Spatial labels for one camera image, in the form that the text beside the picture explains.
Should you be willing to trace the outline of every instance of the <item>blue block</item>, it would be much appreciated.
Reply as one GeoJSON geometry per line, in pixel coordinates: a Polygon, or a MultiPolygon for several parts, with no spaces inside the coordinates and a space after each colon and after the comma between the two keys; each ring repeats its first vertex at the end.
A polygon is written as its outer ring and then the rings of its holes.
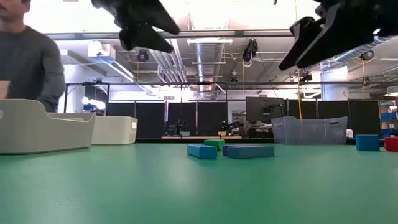
{"type": "Polygon", "coordinates": [[[355,143],[358,151],[380,151],[379,136],[377,134],[357,134],[355,143]]]}
{"type": "Polygon", "coordinates": [[[248,159],[256,157],[274,156],[273,146],[230,146],[228,147],[228,157],[235,159],[248,159]]]}
{"type": "Polygon", "coordinates": [[[214,146],[188,145],[187,152],[189,155],[195,156],[200,159],[217,158],[217,148],[214,146]]]}
{"type": "Polygon", "coordinates": [[[229,147],[237,147],[237,146],[258,146],[258,144],[224,145],[224,146],[223,146],[223,155],[224,155],[224,156],[228,156],[228,148],[229,148],[229,147]]]}

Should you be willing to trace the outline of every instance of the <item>red block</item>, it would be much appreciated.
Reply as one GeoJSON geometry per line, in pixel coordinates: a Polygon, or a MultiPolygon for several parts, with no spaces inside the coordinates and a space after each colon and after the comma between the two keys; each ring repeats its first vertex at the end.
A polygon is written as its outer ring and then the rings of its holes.
{"type": "Polygon", "coordinates": [[[390,152],[398,152],[398,138],[386,138],[384,148],[390,152]]]}

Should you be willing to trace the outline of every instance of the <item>white storage bin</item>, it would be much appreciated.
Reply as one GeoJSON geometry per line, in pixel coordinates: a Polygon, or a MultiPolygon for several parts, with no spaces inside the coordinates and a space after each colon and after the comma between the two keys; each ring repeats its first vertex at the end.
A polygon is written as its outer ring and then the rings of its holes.
{"type": "Polygon", "coordinates": [[[299,120],[295,117],[272,119],[277,144],[345,144],[347,117],[299,120]]]}
{"type": "Polygon", "coordinates": [[[35,100],[0,100],[0,154],[29,154],[91,146],[95,114],[60,119],[35,100]]]}
{"type": "Polygon", "coordinates": [[[138,120],[127,116],[97,116],[92,144],[133,144],[138,120]]]}

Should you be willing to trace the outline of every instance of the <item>white bin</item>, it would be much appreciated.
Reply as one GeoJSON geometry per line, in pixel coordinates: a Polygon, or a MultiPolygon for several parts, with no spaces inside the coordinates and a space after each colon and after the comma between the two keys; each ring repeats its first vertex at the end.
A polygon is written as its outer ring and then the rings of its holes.
{"type": "Polygon", "coordinates": [[[0,154],[29,154],[91,146],[95,114],[60,119],[35,100],[0,100],[0,154]]]}
{"type": "Polygon", "coordinates": [[[97,116],[93,144],[118,145],[136,142],[138,120],[127,116],[97,116]]]}

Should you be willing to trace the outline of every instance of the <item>green block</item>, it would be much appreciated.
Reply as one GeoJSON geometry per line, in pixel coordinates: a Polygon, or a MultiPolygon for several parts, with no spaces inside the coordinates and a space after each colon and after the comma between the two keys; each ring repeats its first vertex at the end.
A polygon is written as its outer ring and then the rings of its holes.
{"type": "Polygon", "coordinates": [[[217,148],[217,151],[223,150],[223,146],[225,145],[224,139],[208,139],[205,140],[206,146],[214,146],[217,148]]]}

